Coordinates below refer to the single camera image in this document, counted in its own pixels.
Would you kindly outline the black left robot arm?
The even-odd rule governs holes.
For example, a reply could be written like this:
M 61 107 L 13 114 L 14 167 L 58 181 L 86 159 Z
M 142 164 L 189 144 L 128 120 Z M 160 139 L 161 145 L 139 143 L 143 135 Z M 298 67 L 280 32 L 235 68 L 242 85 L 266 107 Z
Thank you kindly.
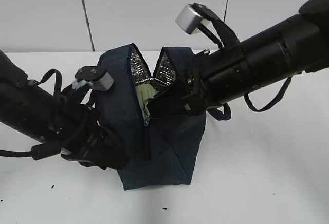
M 123 169 L 129 158 L 117 144 L 120 136 L 98 123 L 94 108 L 95 94 L 112 87 L 111 75 L 102 67 L 84 66 L 69 86 L 62 81 L 56 69 L 40 81 L 29 79 L 1 53 L 1 123 L 37 141 L 28 151 L 1 150 L 1 156 L 41 160 L 60 155 L 84 167 Z

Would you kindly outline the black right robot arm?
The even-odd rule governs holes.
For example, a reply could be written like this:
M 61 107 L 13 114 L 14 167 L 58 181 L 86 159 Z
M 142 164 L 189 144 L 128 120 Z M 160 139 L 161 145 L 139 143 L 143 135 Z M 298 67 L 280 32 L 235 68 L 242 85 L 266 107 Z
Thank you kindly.
M 298 14 L 244 40 L 207 6 L 187 4 L 176 19 L 187 34 L 201 31 L 218 45 L 214 53 L 193 55 L 193 65 L 147 104 L 152 118 L 207 111 L 217 120 L 231 118 L 229 102 L 284 81 L 267 111 L 282 100 L 293 76 L 328 68 L 328 0 L 308 0 Z

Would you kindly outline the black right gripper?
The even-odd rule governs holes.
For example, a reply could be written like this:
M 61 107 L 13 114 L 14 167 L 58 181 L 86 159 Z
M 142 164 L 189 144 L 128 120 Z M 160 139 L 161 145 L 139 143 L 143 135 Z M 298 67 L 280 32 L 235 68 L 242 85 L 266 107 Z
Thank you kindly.
M 211 116 L 223 116 L 224 113 L 211 107 L 206 98 L 206 85 L 201 79 L 201 63 L 210 55 L 203 50 L 192 58 L 191 67 L 165 90 L 156 94 L 148 102 L 148 111 L 152 118 L 162 118 L 178 114 L 200 115 L 207 111 Z

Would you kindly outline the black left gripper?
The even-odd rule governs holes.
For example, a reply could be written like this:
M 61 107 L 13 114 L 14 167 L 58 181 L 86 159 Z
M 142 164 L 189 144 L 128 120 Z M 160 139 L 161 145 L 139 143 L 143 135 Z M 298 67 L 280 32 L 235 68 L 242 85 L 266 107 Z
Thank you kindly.
M 60 93 L 56 132 L 61 139 L 61 157 L 84 167 L 122 170 L 129 162 L 124 140 L 116 130 L 98 124 L 93 94 L 82 103 L 89 91 L 88 85 L 69 85 Z

